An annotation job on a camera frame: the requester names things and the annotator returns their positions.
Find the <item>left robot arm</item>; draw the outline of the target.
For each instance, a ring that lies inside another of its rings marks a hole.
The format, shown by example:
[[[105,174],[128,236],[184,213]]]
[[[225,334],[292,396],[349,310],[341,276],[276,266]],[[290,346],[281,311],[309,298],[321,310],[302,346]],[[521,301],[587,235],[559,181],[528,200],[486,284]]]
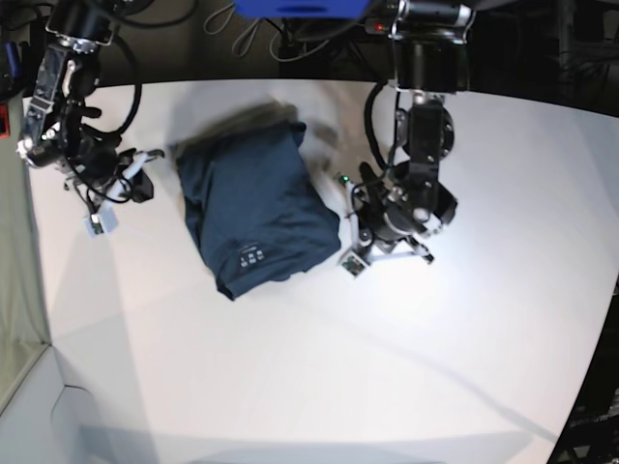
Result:
[[[375,160],[359,166],[361,181],[340,174],[350,221],[351,246],[339,264],[357,277],[387,259],[434,257],[424,240],[454,220],[458,202],[439,181],[440,163],[453,150],[453,119],[446,96],[464,89],[465,46],[475,12],[462,1],[386,1],[372,8],[367,30],[389,38],[398,95],[409,107],[394,111],[394,136],[381,154],[372,122],[386,82],[377,82],[364,106],[364,128]]]

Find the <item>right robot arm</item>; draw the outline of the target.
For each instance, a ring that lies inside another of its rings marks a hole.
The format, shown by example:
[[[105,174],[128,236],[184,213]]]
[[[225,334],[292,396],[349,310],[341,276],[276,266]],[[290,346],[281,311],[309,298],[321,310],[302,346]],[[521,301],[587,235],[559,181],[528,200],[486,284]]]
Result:
[[[33,168],[55,166],[65,176],[64,188],[73,191],[86,209],[85,226],[91,236],[112,232],[118,225],[114,206],[137,204],[154,197],[146,163],[161,159],[161,150],[118,149],[137,115],[143,79],[130,46],[119,30],[128,26],[157,30],[190,19],[199,4],[178,18],[157,23],[139,22],[133,15],[149,7],[147,1],[60,1],[45,27],[54,39],[39,65],[16,151]],[[103,131],[85,124],[102,112],[86,100],[98,88],[100,51],[117,45],[133,72],[133,100],[125,121]]]

